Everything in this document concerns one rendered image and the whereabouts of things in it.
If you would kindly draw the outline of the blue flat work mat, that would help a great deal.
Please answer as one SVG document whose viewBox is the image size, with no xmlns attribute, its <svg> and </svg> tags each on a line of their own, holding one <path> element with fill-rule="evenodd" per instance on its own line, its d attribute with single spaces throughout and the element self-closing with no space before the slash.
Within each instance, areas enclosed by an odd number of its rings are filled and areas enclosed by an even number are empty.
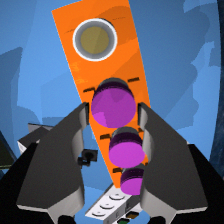
<svg viewBox="0 0 224 224">
<path fill-rule="evenodd" d="M 0 131 L 15 156 L 28 123 L 55 126 L 82 101 L 52 10 L 82 0 L 0 0 Z M 209 161 L 218 112 L 221 41 L 217 0 L 128 0 L 150 107 Z M 113 182 L 91 125 L 82 166 L 85 204 L 77 224 L 103 224 L 85 212 Z"/>
</svg>

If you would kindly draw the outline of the purple round cap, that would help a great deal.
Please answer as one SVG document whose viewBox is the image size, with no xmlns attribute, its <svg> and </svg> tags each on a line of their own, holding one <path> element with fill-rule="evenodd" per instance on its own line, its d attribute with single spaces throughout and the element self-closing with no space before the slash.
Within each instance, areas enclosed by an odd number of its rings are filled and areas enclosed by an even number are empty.
<svg viewBox="0 0 224 224">
<path fill-rule="evenodd" d="M 140 195 L 144 169 L 134 168 L 122 173 L 120 177 L 121 191 L 127 195 Z"/>
<path fill-rule="evenodd" d="M 136 101 L 131 89 L 120 82 L 106 82 L 94 92 L 91 101 L 94 120 L 106 128 L 120 128 L 132 121 Z"/>
<path fill-rule="evenodd" d="M 110 162 L 120 168 L 139 165 L 145 158 L 142 150 L 142 138 L 131 132 L 115 135 L 109 142 L 108 157 Z"/>
</svg>

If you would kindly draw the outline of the orange tube rack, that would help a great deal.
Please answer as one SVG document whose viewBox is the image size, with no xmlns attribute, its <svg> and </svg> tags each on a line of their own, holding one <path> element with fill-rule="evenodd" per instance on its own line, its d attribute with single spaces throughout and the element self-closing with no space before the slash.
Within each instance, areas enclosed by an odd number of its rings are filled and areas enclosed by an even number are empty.
<svg viewBox="0 0 224 224">
<path fill-rule="evenodd" d="M 52 10 L 58 34 L 75 81 L 81 101 L 90 103 L 89 123 L 116 188 L 120 188 L 122 168 L 113 165 L 108 157 L 111 134 L 117 128 L 98 124 L 91 114 L 91 101 L 100 82 L 116 77 L 126 81 L 136 101 L 136 114 L 127 125 L 137 129 L 143 140 L 143 130 L 137 126 L 137 103 L 150 107 L 146 78 L 128 0 L 82 0 Z M 81 58 L 73 47 L 73 33 L 83 21 L 104 18 L 110 21 L 117 34 L 113 54 L 102 61 Z M 151 108 L 151 107 L 150 107 Z M 116 183 L 115 183 L 116 182 Z"/>
</svg>

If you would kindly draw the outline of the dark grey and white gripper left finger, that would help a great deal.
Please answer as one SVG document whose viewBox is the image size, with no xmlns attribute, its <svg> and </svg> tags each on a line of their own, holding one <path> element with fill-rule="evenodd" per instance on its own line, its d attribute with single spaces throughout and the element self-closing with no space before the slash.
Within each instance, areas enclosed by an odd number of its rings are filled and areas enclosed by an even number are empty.
<svg viewBox="0 0 224 224">
<path fill-rule="evenodd" d="M 89 125 L 84 101 L 36 143 L 31 143 L 0 180 L 0 224 L 58 224 L 85 204 L 78 165 Z"/>
</svg>

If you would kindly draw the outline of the white button housing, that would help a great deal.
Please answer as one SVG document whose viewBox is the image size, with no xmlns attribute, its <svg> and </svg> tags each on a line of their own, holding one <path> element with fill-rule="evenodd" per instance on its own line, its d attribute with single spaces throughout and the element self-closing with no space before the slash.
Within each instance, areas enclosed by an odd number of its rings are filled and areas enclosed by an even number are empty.
<svg viewBox="0 0 224 224">
<path fill-rule="evenodd" d="M 29 134 L 19 139 L 18 146 L 20 153 L 22 154 L 24 150 L 31 144 L 31 142 L 37 142 L 42 138 L 48 131 L 52 129 L 53 126 L 38 125 L 28 123 Z M 33 131 L 34 130 L 34 131 Z M 30 133 L 31 132 L 31 133 Z M 97 162 L 98 150 L 83 149 L 81 152 L 81 157 L 78 157 L 78 165 L 82 169 L 82 166 L 90 166 L 90 162 Z"/>
</svg>

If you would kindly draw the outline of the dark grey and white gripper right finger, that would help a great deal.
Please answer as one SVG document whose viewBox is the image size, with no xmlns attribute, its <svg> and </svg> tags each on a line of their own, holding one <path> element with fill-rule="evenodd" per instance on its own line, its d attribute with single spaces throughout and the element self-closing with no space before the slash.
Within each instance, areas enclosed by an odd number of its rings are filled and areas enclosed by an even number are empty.
<svg viewBox="0 0 224 224">
<path fill-rule="evenodd" d="M 224 224 L 224 180 L 190 144 L 144 102 L 137 104 L 144 131 L 140 207 L 166 224 Z"/>
</svg>

